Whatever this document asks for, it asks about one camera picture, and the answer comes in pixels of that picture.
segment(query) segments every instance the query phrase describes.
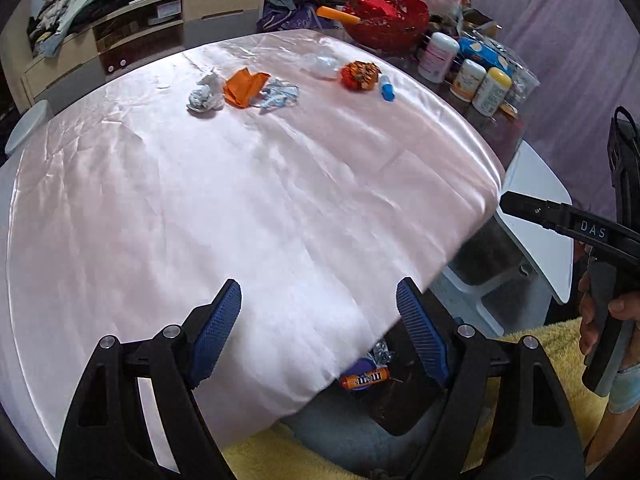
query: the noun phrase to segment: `m&m's candy tube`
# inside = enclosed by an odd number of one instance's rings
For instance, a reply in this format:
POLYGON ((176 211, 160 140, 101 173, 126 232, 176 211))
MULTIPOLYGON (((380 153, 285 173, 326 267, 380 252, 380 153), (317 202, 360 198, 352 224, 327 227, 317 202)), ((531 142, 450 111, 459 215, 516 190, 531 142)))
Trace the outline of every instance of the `m&m's candy tube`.
POLYGON ((388 368, 382 367, 360 375, 342 376, 340 377, 340 384, 345 390, 354 390, 363 386, 382 383, 390 378, 391 375, 388 368))

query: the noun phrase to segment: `white container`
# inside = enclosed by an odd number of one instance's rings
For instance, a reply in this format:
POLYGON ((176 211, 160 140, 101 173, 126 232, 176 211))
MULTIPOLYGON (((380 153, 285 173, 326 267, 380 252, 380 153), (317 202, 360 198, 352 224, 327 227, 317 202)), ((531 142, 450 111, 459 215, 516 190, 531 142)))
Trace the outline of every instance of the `white container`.
POLYGON ((459 50, 460 45, 452 37, 434 32, 420 60, 418 72, 432 83, 442 83, 459 50))
POLYGON ((490 68, 473 100, 474 108, 482 115, 491 117, 504 100, 509 88, 511 78, 495 66, 490 68))
POLYGON ((470 59, 465 59, 462 67, 460 67, 460 72, 458 72, 453 85, 451 85, 451 93, 465 103, 470 103, 471 99, 476 95, 484 76, 486 76, 484 67, 470 59))

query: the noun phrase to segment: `hand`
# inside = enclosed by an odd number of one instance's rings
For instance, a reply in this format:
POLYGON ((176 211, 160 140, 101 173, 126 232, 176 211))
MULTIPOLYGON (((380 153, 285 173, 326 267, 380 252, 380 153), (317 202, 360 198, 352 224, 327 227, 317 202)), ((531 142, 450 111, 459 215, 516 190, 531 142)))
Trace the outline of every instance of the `hand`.
MULTIPOLYGON (((598 331, 593 322, 596 306, 593 298, 589 294, 590 285, 591 280, 589 279, 589 274, 585 272, 580 283, 578 283, 578 290, 584 293, 580 300, 582 322, 580 323, 579 343, 580 352, 584 355, 591 352, 593 346, 598 342, 598 331)), ((640 321, 640 291, 623 294, 619 298, 612 300, 609 303, 609 313, 616 319, 635 319, 636 321, 640 321)), ((626 350, 626 354, 622 359, 620 369, 626 370, 637 364, 640 364, 640 330, 636 328, 631 338, 631 343, 629 343, 629 348, 626 350)))

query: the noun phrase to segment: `crumpled tissue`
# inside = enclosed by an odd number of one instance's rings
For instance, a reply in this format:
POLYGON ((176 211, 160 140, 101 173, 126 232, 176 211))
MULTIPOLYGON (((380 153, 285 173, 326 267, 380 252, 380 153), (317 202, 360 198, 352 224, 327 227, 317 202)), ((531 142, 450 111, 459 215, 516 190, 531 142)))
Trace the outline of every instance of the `crumpled tissue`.
POLYGON ((224 80, 212 70, 198 81, 198 87, 189 94, 187 108, 197 113, 220 110, 225 105, 223 84, 224 80))

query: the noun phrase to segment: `metal screw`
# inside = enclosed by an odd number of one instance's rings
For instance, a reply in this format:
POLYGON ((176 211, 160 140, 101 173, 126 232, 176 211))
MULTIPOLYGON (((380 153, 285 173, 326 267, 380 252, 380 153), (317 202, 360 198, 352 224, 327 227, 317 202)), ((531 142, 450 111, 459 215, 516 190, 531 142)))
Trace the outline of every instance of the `metal screw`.
POLYGON ((538 340, 532 335, 526 335, 522 342, 524 343, 524 346, 526 346, 527 348, 531 348, 532 350, 534 348, 538 348, 538 345, 540 344, 538 340))
POLYGON ((169 325, 164 327, 162 330, 162 335, 167 339, 173 339, 174 337, 178 337, 180 334, 180 327, 177 325, 169 325))
POLYGON ((116 338, 114 338, 114 336, 106 335, 102 339, 100 339, 100 348, 111 348, 115 342, 116 338))
POLYGON ((460 325, 458 327, 458 333, 462 336, 462 337, 473 337, 476 335, 476 329, 473 328, 471 325, 460 325))

